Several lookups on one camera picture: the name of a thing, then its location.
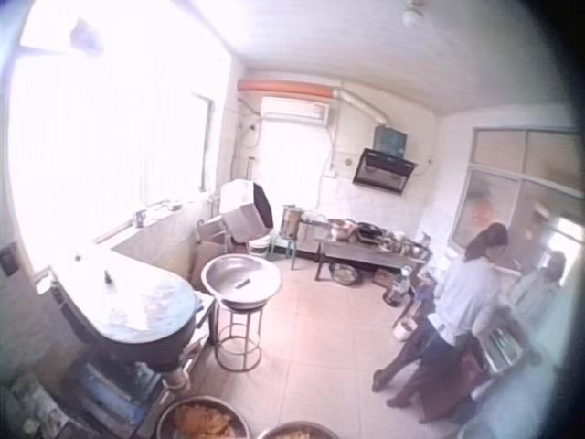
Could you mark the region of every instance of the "stool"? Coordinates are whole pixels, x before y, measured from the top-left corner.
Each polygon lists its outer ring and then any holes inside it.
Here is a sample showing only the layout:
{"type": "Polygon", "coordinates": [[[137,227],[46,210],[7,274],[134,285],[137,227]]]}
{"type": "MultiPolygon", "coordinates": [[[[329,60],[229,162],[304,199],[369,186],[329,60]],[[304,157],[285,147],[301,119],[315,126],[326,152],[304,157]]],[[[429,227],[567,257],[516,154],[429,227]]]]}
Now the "stool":
{"type": "Polygon", "coordinates": [[[260,360],[262,359],[262,349],[260,347],[260,334],[261,334],[261,326],[262,326],[262,313],[264,311],[264,306],[266,306],[266,302],[260,306],[257,306],[252,309],[233,309],[225,306],[224,304],[219,303],[219,306],[216,306],[216,334],[218,338],[218,342],[215,345],[215,354],[216,360],[218,361],[219,366],[227,370],[229,372],[249,372],[250,370],[256,369],[256,367],[260,364],[260,360]],[[225,325],[221,329],[219,329],[219,309],[223,308],[229,312],[229,324],[225,325]],[[251,326],[251,318],[252,315],[260,313],[258,318],[258,328],[256,332],[257,339],[254,340],[252,337],[253,335],[250,333],[250,326],[251,326]],[[236,323],[234,322],[234,315],[241,315],[246,316],[246,323],[236,323]],[[235,327],[245,327],[246,328],[246,335],[239,336],[234,334],[235,327]],[[224,344],[229,340],[236,340],[241,339],[244,340],[244,350],[242,352],[235,352],[233,350],[229,350],[224,344]],[[230,355],[241,357],[242,365],[241,368],[232,368],[230,366],[226,366],[219,356],[220,350],[227,352],[230,355]],[[248,364],[248,356],[258,350],[258,359],[251,365],[248,364]]]}
{"type": "MultiPolygon", "coordinates": [[[[289,259],[292,257],[291,260],[291,270],[294,270],[294,261],[296,260],[296,239],[287,239],[283,237],[279,237],[281,240],[286,241],[286,251],[284,252],[284,257],[289,259]]],[[[276,245],[276,238],[272,241],[271,245],[271,253],[274,253],[274,246],[276,245]]]]}

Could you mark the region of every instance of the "dark pants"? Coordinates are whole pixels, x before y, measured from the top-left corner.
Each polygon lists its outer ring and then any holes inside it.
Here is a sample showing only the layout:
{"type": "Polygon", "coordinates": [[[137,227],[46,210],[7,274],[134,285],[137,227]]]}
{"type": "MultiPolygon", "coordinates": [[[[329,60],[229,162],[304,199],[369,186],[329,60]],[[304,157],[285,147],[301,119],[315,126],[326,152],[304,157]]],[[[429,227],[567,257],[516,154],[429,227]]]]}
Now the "dark pants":
{"type": "Polygon", "coordinates": [[[372,389],[380,391],[398,372],[420,359],[419,368],[395,397],[395,400],[406,403],[415,393],[453,364],[457,350],[442,339],[429,319],[423,318],[417,329],[404,343],[398,356],[383,370],[376,372],[372,389]]]}

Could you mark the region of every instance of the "ceiling lamp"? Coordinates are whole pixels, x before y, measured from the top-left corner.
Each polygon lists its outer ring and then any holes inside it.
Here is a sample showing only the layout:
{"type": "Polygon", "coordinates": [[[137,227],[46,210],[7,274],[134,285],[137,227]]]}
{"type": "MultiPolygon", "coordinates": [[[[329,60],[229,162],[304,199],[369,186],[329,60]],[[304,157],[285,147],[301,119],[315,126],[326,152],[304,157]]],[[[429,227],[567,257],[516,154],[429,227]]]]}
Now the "ceiling lamp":
{"type": "Polygon", "coordinates": [[[402,24],[406,29],[414,29],[420,25],[424,15],[422,14],[422,0],[406,0],[402,13],[402,24]]]}

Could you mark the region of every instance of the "ventilation duct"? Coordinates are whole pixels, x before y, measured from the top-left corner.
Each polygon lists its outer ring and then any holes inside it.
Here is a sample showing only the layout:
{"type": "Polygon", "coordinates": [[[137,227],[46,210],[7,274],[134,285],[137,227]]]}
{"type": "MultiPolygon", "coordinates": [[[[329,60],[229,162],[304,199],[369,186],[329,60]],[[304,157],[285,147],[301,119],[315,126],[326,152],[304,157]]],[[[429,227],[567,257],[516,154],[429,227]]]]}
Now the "ventilation duct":
{"type": "Polygon", "coordinates": [[[329,87],[308,82],[290,80],[239,80],[238,91],[261,91],[264,93],[290,93],[315,98],[337,99],[363,112],[378,125],[389,126],[390,120],[384,112],[355,93],[342,87],[329,87]]]}

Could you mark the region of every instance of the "person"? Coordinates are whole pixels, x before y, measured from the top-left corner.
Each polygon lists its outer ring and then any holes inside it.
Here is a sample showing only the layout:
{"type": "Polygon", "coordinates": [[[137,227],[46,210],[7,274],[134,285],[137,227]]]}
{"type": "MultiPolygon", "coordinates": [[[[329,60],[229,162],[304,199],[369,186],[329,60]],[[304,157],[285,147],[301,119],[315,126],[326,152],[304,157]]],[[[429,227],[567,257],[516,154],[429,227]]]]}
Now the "person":
{"type": "Polygon", "coordinates": [[[543,268],[526,274],[514,285],[508,300],[515,316],[532,327],[538,327],[544,321],[558,295],[566,264],[565,253],[552,252],[543,268]]]}
{"type": "Polygon", "coordinates": [[[386,401],[388,407],[409,406],[415,393],[453,364],[467,335],[477,335],[489,326],[499,306],[499,280],[493,263],[507,244],[506,227],[495,223],[472,240],[462,260],[452,262],[435,288],[435,312],[420,321],[398,356],[374,373],[372,391],[379,392],[400,370],[420,359],[409,381],[386,401]]]}

